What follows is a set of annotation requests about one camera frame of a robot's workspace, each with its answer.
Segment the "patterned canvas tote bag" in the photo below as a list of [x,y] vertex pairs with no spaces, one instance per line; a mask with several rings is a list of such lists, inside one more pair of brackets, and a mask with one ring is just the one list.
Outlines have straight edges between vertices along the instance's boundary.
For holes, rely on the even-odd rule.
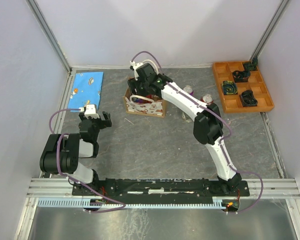
[[[156,73],[160,73],[157,65],[154,61],[146,59],[139,63],[149,63]],[[143,99],[144,103],[135,103],[132,98]],[[150,116],[150,117],[159,117],[164,118],[166,116],[168,102],[162,98],[155,96],[154,99],[149,99],[144,96],[131,94],[129,86],[123,96],[123,103],[125,104],[125,110],[128,114]]]

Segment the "purple soda can back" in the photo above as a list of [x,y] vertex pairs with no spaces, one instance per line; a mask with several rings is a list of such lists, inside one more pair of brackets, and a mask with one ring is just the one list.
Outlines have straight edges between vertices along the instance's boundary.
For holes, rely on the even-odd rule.
[[189,94],[189,95],[193,95],[193,93],[194,93],[194,89],[193,89],[193,87],[192,86],[190,86],[190,85],[186,85],[184,88],[183,88],[183,90],[187,93],[187,94]]

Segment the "clear glass beverage bottle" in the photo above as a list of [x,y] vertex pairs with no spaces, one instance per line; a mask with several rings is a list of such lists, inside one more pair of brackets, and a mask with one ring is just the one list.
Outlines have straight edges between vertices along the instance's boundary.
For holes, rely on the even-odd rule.
[[185,112],[182,112],[181,117],[187,123],[191,123],[193,121]]

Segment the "red soda can front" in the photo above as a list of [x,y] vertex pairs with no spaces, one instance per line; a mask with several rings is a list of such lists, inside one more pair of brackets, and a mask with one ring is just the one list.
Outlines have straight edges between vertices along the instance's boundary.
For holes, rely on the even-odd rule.
[[201,96],[200,100],[204,103],[206,103],[207,105],[210,105],[214,102],[214,99],[212,97],[212,95],[210,94],[204,94]]

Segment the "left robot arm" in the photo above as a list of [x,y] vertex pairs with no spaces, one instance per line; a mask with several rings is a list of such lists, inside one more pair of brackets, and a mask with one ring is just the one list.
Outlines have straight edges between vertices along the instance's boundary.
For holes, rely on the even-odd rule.
[[80,113],[79,132],[60,139],[60,134],[50,134],[40,157],[39,166],[43,173],[69,177],[83,183],[89,195],[96,195],[101,189],[99,176],[94,169],[79,163],[79,159],[96,158],[99,152],[100,130],[112,126],[111,115],[104,111],[104,119],[93,118]]

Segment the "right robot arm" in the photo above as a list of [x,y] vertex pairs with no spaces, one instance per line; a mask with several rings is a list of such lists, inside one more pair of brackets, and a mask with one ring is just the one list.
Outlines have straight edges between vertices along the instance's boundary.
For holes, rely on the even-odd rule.
[[195,139],[208,149],[217,170],[217,179],[221,193],[226,196],[237,191],[241,174],[233,165],[225,146],[223,126],[219,107],[206,104],[186,93],[165,74],[159,73],[151,63],[130,62],[134,78],[128,80],[132,95],[146,97],[157,96],[172,103],[193,120]]

